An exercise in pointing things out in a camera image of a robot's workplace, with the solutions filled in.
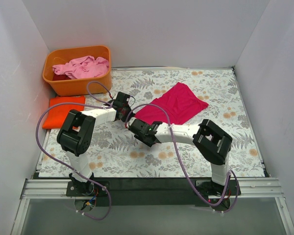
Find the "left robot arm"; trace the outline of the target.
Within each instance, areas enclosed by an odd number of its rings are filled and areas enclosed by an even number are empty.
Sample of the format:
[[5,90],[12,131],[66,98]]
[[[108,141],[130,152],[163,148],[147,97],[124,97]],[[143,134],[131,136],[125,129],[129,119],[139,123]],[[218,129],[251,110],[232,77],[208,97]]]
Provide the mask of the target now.
[[69,157],[73,172],[69,174],[73,186],[82,195],[94,192],[94,183],[84,177],[93,179],[86,151],[93,137],[94,128],[116,120],[125,121],[131,107],[128,104],[132,96],[118,92],[107,104],[99,109],[88,111],[70,110],[59,133],[57,142]]

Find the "magenta t shirt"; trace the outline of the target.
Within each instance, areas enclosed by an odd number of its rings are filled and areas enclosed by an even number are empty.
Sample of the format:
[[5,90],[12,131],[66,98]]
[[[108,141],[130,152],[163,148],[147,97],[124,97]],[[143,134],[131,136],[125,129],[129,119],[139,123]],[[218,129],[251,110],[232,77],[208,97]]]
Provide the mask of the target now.
[[178,82],[160,98],[136,112],[135,117],[152,124],[155,121],[167,122],[168,116],[171,123],[182,125],[208,106],[186,84]]

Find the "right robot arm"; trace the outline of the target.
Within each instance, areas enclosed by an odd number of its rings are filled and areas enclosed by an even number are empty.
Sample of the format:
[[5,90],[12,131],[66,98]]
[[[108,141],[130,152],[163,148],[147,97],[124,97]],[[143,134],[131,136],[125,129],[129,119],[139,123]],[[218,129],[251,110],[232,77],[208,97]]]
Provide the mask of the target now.
[[204,119],[198,125],[169,125],[161,121],[148,124],[132,117],[127,127],[135,138],[149,147],[172,141],[195,146],[211,164],[212,190],[220,195],[229,190],[228,153],[233,139],[213,121]]

